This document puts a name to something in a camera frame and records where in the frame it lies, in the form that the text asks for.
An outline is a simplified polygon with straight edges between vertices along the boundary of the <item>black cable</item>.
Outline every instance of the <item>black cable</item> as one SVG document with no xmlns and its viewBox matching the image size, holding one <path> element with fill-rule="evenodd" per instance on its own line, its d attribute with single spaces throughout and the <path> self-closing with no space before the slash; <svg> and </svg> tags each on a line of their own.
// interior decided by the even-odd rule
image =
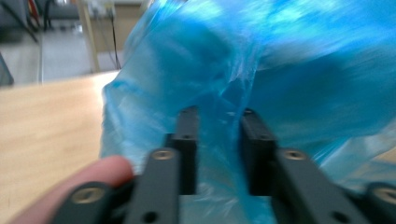
<svg viewBox="0 0 396 224">
<path fill-rule="evenodd" d="M 114 52 L 116 54 L 116 64 L 117 64 L 117 69 L 121 69 L 121 65 L 120 65 L 120 60 L 119 60 L 119 55 L 117 53 L 117 40 L 116 40 L 116 31 L 114 29 L 114 17 L 111 16 L 111 27 L 113 28 L 113 41 L 114 41 Z"/>
</svg>

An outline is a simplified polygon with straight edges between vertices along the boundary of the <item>blue plastic bag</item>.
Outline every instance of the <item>blue plastic bag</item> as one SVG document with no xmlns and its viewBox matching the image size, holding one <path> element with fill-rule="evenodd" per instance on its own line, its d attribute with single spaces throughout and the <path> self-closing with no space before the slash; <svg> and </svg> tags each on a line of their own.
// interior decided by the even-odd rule
<svg viewBox="0 0 396 224">
<path fill-rule="evenodd" d="M 396 2 L 160 0 L 125 46 L 104 88 L 102 156 L 142 172 L 147 153 L 200 107 L 199 193 L 181 223 L 273 223 L 251 197 L 236 153 L 248 106 L 282 147 L 308 152 L 337 184 L 396 184 L 376 159 L 396 146 Z"/>
</svg>

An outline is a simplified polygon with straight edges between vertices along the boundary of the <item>gray floor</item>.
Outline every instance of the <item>gray floor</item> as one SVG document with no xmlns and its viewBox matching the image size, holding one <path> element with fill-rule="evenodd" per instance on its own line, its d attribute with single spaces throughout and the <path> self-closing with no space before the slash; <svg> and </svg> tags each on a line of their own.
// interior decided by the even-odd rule
<svg viewBox="0 0 396 224">
<path fill-rule="evenodd" d="M 74 21 L 55 21 L 54 29 L 35 33 L 39 44 L 25 32 L 0 34 L 0 51 L 15 86 L 88 76 L 92 70 L 84 36 Z M 122 64 L 122 52 L 118 52 Z M 102 71 L 115 70 L 108 52 L 98 55 Z"/>
</svg>

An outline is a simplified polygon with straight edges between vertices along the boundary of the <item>plastic bag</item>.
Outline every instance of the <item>plastic bag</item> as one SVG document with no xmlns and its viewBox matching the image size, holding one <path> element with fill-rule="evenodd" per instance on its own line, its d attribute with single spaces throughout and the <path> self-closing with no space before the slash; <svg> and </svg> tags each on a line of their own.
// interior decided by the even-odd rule
<svg viewBox="0 0 396 224">
<path fill-rule="evenodd" d="M 200 107 L 198 195 L 181 223 L 273 223 L 251 197 L 236 153 L 248 106 L 283 147 L 308 152 L 337 184 L 396 184 L 375 157 L 396 145 L 394 1 L 156 1 L 132 31 L 126 63 L 104 88 L 102 156 L 137 172 Z"/>
</svg>

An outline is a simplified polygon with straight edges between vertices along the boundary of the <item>wooden table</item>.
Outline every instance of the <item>wooden table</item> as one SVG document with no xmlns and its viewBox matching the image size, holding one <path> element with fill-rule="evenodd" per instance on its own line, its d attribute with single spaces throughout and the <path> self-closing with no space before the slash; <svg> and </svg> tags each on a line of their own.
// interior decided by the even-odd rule
<svg viewBox="0 0 396 224">
<path fill-rule="evenodd" d="M 102 88 L 116 74 L 0 91 L 0 223 L 98 158 Z"/>
</svg>

